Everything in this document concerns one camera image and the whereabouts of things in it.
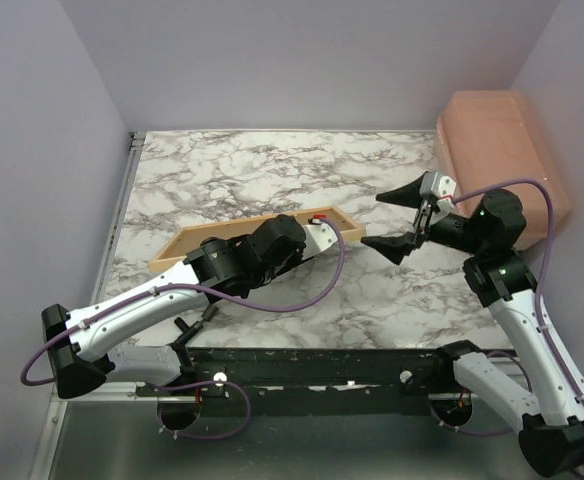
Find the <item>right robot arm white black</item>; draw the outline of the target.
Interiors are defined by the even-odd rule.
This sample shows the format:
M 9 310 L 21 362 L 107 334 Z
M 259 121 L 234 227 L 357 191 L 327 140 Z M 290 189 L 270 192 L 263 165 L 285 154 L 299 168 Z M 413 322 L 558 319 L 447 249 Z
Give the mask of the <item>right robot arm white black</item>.
M 470 196 L 457 195 L 451 177 L 427 171 L 376 196 L 379 202 L 414 209 L 411 231 L 361 241 L 395 265 L 425 242 L 468 254 L 465 280 L 505 332 L 531 387 L 524 389 L 504 374 L 470 341 L 439 348 L 433 382 L 446 392 L 461 386 L 482 398 L 517 436 L 537 474 L 578 474 L 584 468 L 584 376 L 545 307 L 546 273 L 532 273 L 515 248 L 526 226 L 522 202 L 511 190 L 518 184 L 534 186 L 544 199 L 550 197 L 537 180 L 507 180 L 475 191 L 479 203 L 463 218 L 454 208 Z

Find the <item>light wooden picture frame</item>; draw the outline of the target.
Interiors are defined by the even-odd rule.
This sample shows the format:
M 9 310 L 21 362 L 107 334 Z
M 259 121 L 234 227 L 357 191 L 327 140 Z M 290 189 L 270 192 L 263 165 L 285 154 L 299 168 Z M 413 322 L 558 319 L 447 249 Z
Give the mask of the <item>light wooden picture frame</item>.
M 362 223 L 336 206 L 289 211 L 285 215 L 294 217 L 302 225 L 315 216 L 326 217 L 337 225 L 346 242 L 358 242 L 366 234 L 366 227 Z M 264 221 L 276 216 L 277 213 L 273 213 L 183 227 L 149 261 L 148 269 L 152 273 L 164 272 L 183 260 L 188 252 L 198 248 L 204 240 L 211 237 L 230 239 L 250 234 Z

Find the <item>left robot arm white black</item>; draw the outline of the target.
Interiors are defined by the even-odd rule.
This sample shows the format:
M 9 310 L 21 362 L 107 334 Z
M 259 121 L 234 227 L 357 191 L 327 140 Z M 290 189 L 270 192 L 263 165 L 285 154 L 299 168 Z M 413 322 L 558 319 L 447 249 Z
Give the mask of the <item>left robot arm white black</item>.
M 173 346 L 136 347 L 128 339 L 170 317 L 219 300 L 247 302 L 251 291 L 334 246 L 333 230 L 318 219 L 301 224 L 280 214 L 253 232 L 209 237 L 151 280 L 109 300 L 41 313 L 52 381 L 62 399 L 86 395 L 107 382 L 140 381 L 186 393 L 194 380 Z

